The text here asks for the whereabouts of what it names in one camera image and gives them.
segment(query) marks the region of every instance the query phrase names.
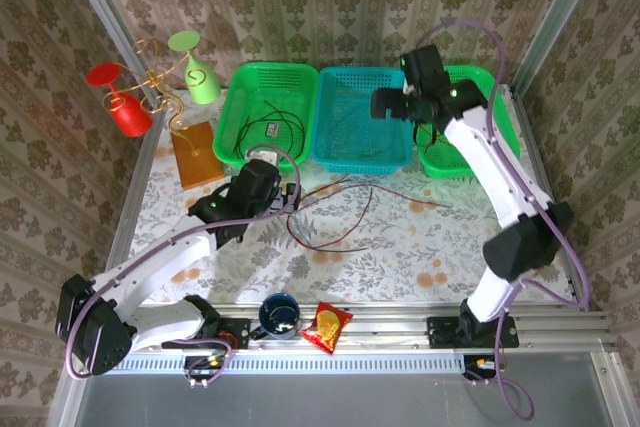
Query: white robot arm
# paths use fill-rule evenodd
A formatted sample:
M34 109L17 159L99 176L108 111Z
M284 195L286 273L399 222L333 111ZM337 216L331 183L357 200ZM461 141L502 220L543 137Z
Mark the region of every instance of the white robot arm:
M277 159L277 154L255 152L230 183L199 199L162 238L91 280L75 275L64 283L56 333L72 344L72 352L89 373L103 374L129 352L151 345L215 335L220 316L198 296L161 307L141 304L189 264L232 239L242 242L249 227L247 221L217 227L211 224L297 209L299 189L295 184L280 187ZM80 318L85 304L101 292Z
M371 115L385 119L390 111L392 118L410 120L416 126L431 123L434 133L446 135L480 181L503 229L483 246L487 268L476 290L461 305L457 328L461 344L454 342L458 346L475 346L478 341L489 344L498 316L513 300L515 282L549 264L559 248L534 203L563 232L573 213L565 202L554 204L524 172L495 123L493 128L487 124L487 99L470 80L451 82L435 45L404 54L401 65L404 88L377 90ZM505 152L505 159L497 154L495 143ZM524 180L530 192L520 188L514 175Z

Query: green basket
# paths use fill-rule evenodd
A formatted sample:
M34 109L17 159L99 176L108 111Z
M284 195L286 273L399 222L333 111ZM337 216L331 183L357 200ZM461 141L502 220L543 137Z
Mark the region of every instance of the green basket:
M495 78L490 72L475 65L447 65L445 66L445 70L449 72L452 82L459 82L466 79L473 80L484 96L487 99L489 98L495 82ZM496 94L493 118L513 153L516 157L520 157L520 144L518 143L518 138L513 130L513 125L511 125L509 115L507 114L502 96L499 92ZM419 146L418 157L427 175L437 179L473 177L474 174L469 164L464 160L462 154L458 152L458 149L452 145L436 141L436 143L430 146L425 152L424 146L431 143L432 127L431 124L424 124L424 127L427 131L419 128L416 140Z
M236 70L213 140L213 150L218 159L240 169L245 164L244 154L250 147L269 143L288 151L296 164L304 162L311 149L317 83L318 72L306 64L251 62ZM304 135L302 129L294 125L298 124L297 118L287 112L300 119ZM241 155L238 155L238 133L244 125L254 121L257 122L250 124L240 143ZM293 171L286 160L280 163L279 168L285 172Z

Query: chip bag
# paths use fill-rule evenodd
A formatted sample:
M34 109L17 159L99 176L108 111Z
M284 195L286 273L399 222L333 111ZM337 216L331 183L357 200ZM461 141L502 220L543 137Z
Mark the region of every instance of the chip bag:
M311 326L301 332L302 336L329 354L333 354L340 332L349 323L353 314L325 303L318 303L318 310Z

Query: wooden base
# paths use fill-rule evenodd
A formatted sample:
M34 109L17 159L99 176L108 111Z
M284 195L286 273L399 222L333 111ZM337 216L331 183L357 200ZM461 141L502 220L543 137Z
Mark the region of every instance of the wooden base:
M222 179L224 169L213 153L213 132L209 122L192 125L181 132L189 138L196 149L194 152L189 142L171 134L182 188L193 189Z

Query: blue mug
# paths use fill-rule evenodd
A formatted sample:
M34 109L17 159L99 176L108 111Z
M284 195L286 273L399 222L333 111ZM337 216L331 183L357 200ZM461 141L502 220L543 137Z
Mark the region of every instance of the blue mug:
M300 307L289 294L273 294L265 299L258 314L260 326L251 332L252 340L271 337L292 339L300 328Z

